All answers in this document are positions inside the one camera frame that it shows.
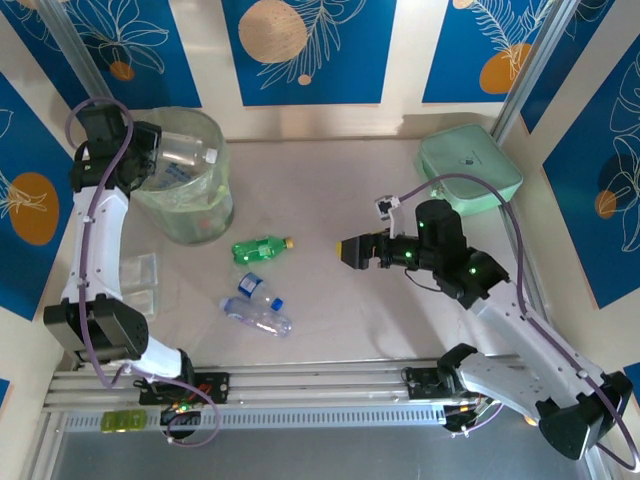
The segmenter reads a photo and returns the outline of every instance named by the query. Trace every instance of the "bottle label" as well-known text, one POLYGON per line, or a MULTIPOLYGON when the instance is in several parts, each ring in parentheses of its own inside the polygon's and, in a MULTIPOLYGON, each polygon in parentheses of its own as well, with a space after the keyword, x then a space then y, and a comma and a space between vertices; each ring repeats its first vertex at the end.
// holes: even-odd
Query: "bottle label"
POLYGON ((238 291, 251 298, 253 291, 262 283, 262 279, 255 273, 247 273, 238 284, 238 291))

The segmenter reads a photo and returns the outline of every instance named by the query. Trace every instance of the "green plastic container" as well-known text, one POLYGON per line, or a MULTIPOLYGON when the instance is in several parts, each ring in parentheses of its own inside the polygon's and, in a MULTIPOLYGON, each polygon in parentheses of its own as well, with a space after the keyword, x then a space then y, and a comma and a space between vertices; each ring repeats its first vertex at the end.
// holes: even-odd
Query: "green plastic container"
POLYGON ((288 248, 293 248, 291 238, 265 237, 259 240, 236 243, 231 251, 236 263, 246 265, 274 258, 288 248))
MULTIPOLYGON (((522 174, 480 125, 464 125, 425 138, 416 168, 427 180, 445 173, 466 173, 493 185, 509 201, 522 185, 522 174)), ((470 180, 447 179, 431 188, 431 196, 447 200, 460 215, 495 208, 500 201, 470 180)))

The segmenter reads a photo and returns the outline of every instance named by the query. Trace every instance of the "clear plastic bin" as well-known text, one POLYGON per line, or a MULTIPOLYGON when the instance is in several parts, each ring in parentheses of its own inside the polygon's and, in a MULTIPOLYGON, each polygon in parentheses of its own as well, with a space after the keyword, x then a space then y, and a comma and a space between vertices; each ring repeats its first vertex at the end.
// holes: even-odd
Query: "clear plastic bin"
POLYGON ((163 131, 189 135, 217 151, 215 164, 197 170, 158 161, 156 173, 132 193, 154 223, 173 241, 193 245, 220 237, 233 220, 229 148, 220 127, 196 110, 157 108, 142 120, 163 131))

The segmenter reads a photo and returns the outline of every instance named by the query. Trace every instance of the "white tabletop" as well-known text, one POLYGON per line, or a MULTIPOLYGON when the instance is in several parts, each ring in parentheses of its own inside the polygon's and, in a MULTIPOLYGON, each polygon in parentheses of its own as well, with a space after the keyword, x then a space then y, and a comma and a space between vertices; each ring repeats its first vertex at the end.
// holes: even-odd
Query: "white tabletop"
MULTIPOLYGON (((512 353, 496 332, 444 294, 422 290, 401 268, 376 262, 354 271, 336 243, 386 227, 374 199, 401 195, 420 178, 418 142, 371 140, 231 145, 235 219, 218 240, 186 247, 166 239, 132 205, 122 255, 155 251, 160 259, 160 308, 151 333, 184 349, 197 366, 433 358, 460 342, 490 354, 512 353), (231 246, 265 235, 291 236, 295 248, 252 264, 285 301, 293 322, 286 339, 270 337, 218 309, 235 293, 231 246)), ((415 206, 407 202, 407 234, 415 206)), ((515 260, 498 210, 464 219, 469 244, 494 256, 511 274, 515 260)), ((431 275, 414 273, 433 285, 431 275)))

